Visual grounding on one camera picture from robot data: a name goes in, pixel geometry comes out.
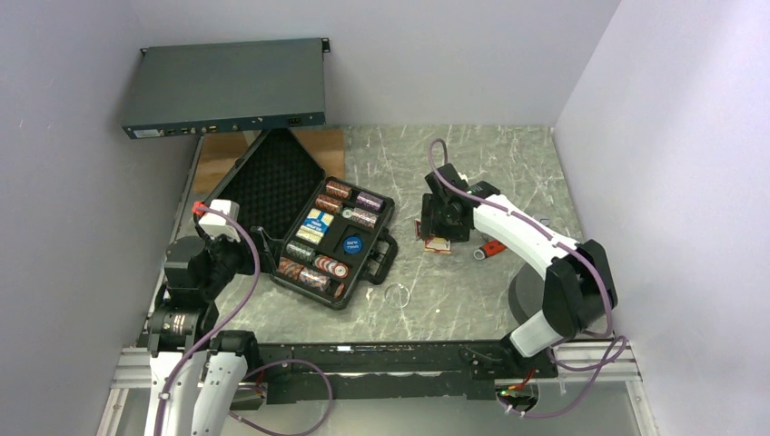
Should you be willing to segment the red card deck box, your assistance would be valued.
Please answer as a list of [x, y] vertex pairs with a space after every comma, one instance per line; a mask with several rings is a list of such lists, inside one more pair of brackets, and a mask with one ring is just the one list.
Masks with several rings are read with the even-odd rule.
[[442, 237], [430, 237], [424, 242], [424, 251], [429, 253], [451, 253], [451, 241]]

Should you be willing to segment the blue white card deck box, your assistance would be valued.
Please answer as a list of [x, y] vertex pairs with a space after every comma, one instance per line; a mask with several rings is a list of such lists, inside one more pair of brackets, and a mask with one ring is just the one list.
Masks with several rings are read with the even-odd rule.
[[333, 213], [311, 208], [301, 222], [295, 236], [305, 242], [319, 245], [331, 228], [334, 218]]

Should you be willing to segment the grey chip stack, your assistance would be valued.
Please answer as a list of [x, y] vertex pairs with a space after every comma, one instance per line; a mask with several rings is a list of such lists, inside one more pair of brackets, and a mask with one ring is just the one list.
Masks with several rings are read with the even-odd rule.
[[379, 216], [376, 213], [356, 207], [352, 209], [350, 219], [355, 223], [374, 229], [377, 226]]

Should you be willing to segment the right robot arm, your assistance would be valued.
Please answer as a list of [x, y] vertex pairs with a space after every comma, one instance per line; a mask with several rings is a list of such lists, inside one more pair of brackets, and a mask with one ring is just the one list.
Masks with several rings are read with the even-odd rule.
[[587, 330], [617, 306], [617, 292], [604, 247], [580, 243], [537, 222], [487, 182], [468, 184], [446, 163], [426, 175], [421, 234], [453, 243], [466, 242], [476, 230], [502, 243], [522, 259], [544, 284], [542, 303], [504, 343], [500, 364], [521, 377], [536, 354]]

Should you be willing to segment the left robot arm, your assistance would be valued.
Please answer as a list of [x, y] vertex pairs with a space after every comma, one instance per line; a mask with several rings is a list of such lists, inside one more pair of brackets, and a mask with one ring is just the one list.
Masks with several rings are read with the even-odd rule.
[[215, 300], [239, 273], [258, 277], [248, 242], [185, 236], [166, 251], [148, 321], [151, 397], [147, 435], [218, 435], [241, 382], [263, 364], [253, 332], [228, 330]]

